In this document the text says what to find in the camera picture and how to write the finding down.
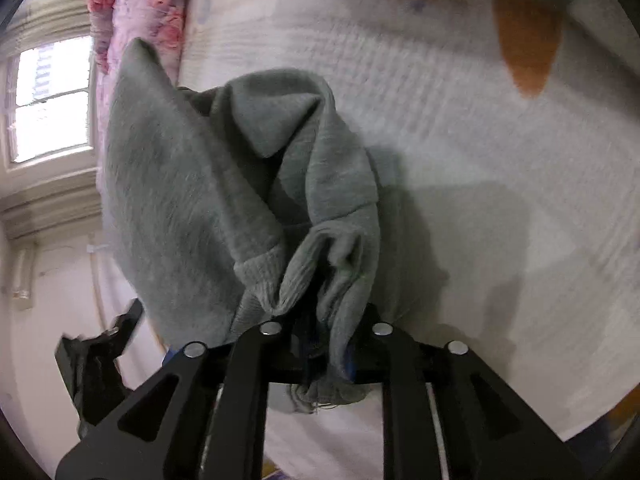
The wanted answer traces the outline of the window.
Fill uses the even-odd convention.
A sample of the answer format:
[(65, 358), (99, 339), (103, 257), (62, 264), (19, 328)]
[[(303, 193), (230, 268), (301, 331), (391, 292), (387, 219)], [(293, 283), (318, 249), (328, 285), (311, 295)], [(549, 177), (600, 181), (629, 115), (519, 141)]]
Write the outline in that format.
[(6, 87), (12, 166), (91, 145), (92, 75), (88, 36), (43, 44), (12, 58)]

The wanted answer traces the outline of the grey hooded sweatshirt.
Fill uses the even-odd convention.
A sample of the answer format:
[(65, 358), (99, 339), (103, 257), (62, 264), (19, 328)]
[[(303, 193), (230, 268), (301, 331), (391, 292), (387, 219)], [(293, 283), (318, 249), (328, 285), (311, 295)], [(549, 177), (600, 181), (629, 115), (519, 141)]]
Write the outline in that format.
[(218, 347), (287, 316), (311, 371), (279, 389), (276, 407), (309, 413), (367, 396), (349, 343), (378, 270), (378, 187), (321, 76), (278, 68), (196, 92), (131, 41), (102, 208), (115, 259), (171, 347)]

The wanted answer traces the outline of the patterned white bed sheet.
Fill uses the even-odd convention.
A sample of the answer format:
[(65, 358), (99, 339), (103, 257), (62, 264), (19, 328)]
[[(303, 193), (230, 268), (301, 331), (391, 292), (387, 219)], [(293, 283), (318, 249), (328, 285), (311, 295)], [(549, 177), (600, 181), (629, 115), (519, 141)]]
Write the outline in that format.
[(577, 454), (638, 408), (639, 36), (620, 0), (191, 0), (181, 83), (326, 78), (381, 188), (374, 300)]

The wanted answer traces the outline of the purple floral quilt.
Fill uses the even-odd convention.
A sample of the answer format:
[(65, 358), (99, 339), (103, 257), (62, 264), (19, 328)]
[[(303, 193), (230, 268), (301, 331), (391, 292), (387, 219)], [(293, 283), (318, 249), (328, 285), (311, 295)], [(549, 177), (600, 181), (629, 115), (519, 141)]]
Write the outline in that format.
[(96, 152), (105, 150), (108, 114), (122, 55), (131, 40), (153, 46), (171, 81), (178, 78), (188, 0), (87, 0), (96, 76)]

